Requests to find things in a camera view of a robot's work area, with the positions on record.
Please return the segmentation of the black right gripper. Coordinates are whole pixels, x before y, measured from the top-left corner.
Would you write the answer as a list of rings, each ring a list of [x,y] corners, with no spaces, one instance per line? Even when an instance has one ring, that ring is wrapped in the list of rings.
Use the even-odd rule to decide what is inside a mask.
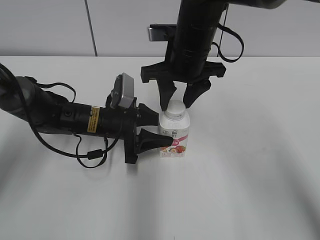
[[[197,98],[211,88],[208,78],[222,78],[226,72],[226,67],[221,62],[200,58],[200,62],[196,63],[190,56],[179,56],[174,42],[173,37],[169,38],[164,61],[143,66],[140,71],[143,83],[157,81],[159,103],[163,112],[167,110],[169,101],[177,90],[174,82],[187,83],[183,103],[189,109]]]

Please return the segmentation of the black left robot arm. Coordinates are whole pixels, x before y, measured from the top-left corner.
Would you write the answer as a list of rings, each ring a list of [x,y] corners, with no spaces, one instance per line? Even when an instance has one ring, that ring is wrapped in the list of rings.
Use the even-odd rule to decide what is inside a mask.
[[[5,66],[0,68],[0,108],[26,121],[36,138],[42,134],[83,135],[101,137],[104,149],[86,154],[66,153],[79,163],[83,159],[99,159],[104,164],[108,152],[119,140],[124,143],[124,161],[135,164],[138,154],[152,149],[169,147],[171,136],[146,130],[157,126],[159,115],[134,96],[134,79],[119,74],[108,95],[105,107],[76,103],[51,91],[50,84],[40,84],[29,76],[14,76]]]

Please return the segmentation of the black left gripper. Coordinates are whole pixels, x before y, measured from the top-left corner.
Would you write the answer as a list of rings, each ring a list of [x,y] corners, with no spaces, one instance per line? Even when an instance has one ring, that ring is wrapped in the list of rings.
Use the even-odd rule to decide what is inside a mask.
[[[141,129],[137,135],[137,126],[158,126],[159,113],[150,109],[144,103],[137,107],[137,99],[134,98],[129,108],[111,108],[112,98],[108,97],[105,108],[100,109],[98,134],[108,138],[123,140],[124,162],[135,164],[138,154],[143,152],[169,147],[173,138],[166,135],[159,135],[145,129]]]

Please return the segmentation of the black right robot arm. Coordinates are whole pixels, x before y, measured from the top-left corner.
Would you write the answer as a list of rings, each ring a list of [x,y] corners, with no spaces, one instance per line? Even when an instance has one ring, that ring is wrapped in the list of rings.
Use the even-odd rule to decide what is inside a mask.
[[[176,24],[151,24],[148,38],[151,42],[167,42],[164,61],[141,67],[141,80],[155,80],[159,103],[166,111],[176,91],[175,82],[187,85],[183,103],[189,108],[198,97],[211,88],[210,77],[222,78],[226,67],[221,62],[207,60],[217,29],[244,42],[230,28],[221,25],[220,19],[229,5],[249,6],[272,10],[282,5],[282,0],[183,0],[180,3]]]

